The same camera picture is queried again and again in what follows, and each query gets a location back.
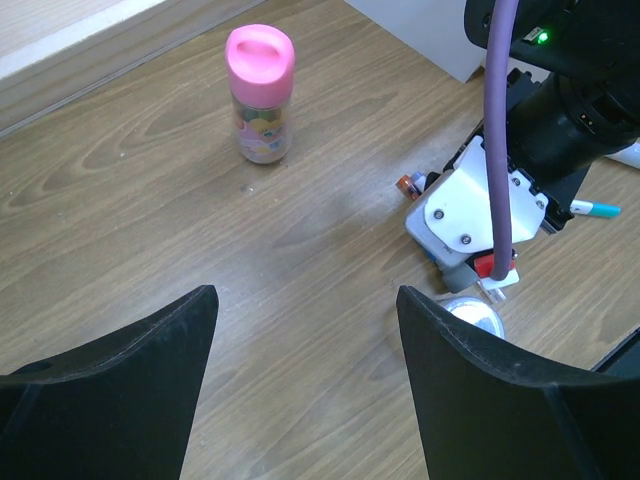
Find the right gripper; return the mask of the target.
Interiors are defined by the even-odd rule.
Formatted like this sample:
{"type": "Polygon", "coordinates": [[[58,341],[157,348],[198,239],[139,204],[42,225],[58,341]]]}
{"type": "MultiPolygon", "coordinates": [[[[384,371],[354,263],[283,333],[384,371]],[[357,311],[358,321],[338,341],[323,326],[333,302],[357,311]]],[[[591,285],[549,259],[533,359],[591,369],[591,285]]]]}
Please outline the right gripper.
{"type": "Polygon", "coordinates": [[[529,72],[507,76],[508,170],[527,181],[531,196],[544,197],[541,228],[561,231],[574,217],[574,201],[590,168],[583,132],[566,118],[554,79],[536,82],[529,72]]]}

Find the white drawer cabinet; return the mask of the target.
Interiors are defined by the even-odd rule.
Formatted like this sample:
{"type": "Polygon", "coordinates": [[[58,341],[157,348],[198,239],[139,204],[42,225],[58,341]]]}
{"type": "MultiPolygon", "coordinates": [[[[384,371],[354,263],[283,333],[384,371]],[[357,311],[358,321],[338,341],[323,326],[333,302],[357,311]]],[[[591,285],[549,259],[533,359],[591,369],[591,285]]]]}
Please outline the white drawer cabinet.
{"type": "Polygon", "coordinates": [[[485,51],[464,30],[464,0],[351,0],[349,5],[465,83],[485,63],[485,51]]]}

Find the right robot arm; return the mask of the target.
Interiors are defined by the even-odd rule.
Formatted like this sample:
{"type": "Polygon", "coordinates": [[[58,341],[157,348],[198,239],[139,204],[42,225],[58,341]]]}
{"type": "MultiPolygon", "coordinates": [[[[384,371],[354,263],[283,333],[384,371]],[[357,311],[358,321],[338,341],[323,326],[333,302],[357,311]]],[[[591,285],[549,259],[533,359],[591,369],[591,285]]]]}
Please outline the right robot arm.
{"type": "MultiPolygon", "coordinates": [[[[635,1],[523,1],[510,53],[547,71],[506,78],[506,144],[513,239],[561,231],[591,163],[639,136],[639,5],[635,1]]],[[[472,253],[493,244],[485,132],[473,129],[431,173],[406,219],[423,243],[472,253]]]]}

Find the pink lid bottle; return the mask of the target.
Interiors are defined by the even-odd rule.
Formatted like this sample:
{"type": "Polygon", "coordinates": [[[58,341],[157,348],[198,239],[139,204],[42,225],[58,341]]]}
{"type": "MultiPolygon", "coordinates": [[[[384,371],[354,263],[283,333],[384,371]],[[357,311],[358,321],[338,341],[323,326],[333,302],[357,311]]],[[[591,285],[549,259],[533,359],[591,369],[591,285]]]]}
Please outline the pink lid bottle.
{"type": "Polygon", "coordinates": [[[270,25],[241,26],[227,38],[225,62],[241,154],[262,165],[281,160],[293,135],[289,104],[296,52],[292,40],[270,25]]]}

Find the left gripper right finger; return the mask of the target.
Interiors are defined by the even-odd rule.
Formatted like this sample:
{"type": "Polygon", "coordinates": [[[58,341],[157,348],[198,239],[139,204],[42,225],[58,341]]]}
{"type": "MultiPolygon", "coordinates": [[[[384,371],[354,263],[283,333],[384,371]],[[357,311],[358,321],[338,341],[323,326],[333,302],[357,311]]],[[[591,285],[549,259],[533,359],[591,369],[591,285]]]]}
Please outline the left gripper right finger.
{"type": "Polygon", "coordinates": [[[396,309],[432,479],[635,479],[639,376],[524,350],[400,288],[396,309]]]}

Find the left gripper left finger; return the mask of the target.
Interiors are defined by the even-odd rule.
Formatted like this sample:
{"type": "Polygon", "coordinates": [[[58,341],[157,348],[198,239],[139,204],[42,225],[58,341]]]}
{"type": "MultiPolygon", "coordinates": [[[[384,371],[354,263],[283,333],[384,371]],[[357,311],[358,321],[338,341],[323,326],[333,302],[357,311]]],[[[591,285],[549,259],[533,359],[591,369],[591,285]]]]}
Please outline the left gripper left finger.
{"type": "Polygon", "coordinates": [[[2,376],[2,478],[179,478],[218,308],[200,286],[2,376]]]}

